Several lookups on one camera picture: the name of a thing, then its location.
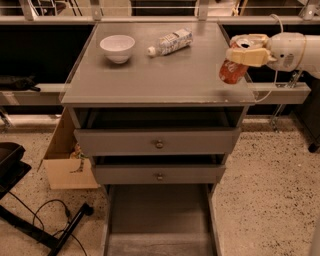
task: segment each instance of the gray cabinet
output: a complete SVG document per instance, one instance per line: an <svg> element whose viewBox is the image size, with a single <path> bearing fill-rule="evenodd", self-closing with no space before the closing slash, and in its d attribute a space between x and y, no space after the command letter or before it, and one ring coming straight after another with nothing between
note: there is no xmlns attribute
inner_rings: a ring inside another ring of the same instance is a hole
<svg viewBox="0 0 320 256"><path fill-rule="evenodd" d="M193 31L190 47L147 56L156 38L181 27ZM99 49L103 37L119 33L136 40L133 56L122 65ZM148 246L140 242L152 244L153 238L164 241L172 255L179 254L172 244L192 255L221 255L211 195L255 103L244 80L230 86L218 78L227 48L213 22L97 25L62 104L111 198L104 255L130 255L123 252L126 246L142 255Z"/></svg>

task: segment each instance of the open drawer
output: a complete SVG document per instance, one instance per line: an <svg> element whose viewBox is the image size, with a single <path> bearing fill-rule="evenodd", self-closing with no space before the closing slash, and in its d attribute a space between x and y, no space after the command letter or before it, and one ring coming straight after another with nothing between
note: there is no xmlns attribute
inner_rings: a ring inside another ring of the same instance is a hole
<svg viewBox="0 0 320 256"><path fill-rule="evenodd" d="M223 155L107 156L96 159L100 184L217 183Z"/></svg>

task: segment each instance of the cardboard box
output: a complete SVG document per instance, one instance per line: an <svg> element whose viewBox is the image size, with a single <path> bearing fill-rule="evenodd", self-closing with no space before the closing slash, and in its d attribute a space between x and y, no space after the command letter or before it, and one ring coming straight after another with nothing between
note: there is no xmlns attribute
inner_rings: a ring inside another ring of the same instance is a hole
<svg viewBox="0 0 320 256"><path fill-rule="evenodd" d="M67 109L54 131L43 159L51 189L95 189L98 188L89 159L70 159L76 144L74 124Z"/></svg>

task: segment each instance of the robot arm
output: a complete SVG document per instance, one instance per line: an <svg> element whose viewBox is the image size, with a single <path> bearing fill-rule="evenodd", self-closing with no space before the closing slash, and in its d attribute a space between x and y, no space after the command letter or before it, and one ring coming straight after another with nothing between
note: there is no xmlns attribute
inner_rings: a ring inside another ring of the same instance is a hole
<svg viewBox="0 0 320 256"><path fill-rule="evenodd" d="M307 71L320 79L320 36L300 33L235 36L239 48L227 50L230 61L251 67L267 65L278 71Z"/></svg>

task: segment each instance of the drawer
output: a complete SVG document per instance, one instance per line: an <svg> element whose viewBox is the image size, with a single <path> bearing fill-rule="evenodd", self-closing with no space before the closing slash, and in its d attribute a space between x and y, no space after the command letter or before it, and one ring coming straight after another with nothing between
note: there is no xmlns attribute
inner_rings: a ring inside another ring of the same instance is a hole
<svg viewBox="0 0 320 256"><path fill-rule="evenodd" d="M211 130L75 130L85 154L153 155L231 153L240 128Z"/></svg>
<svg viewBox="0 0 320 256"><path fill-rule="evenodd" d="M219 156L111 156L93 169L99 184L217 183L225 166Z"/></svg>

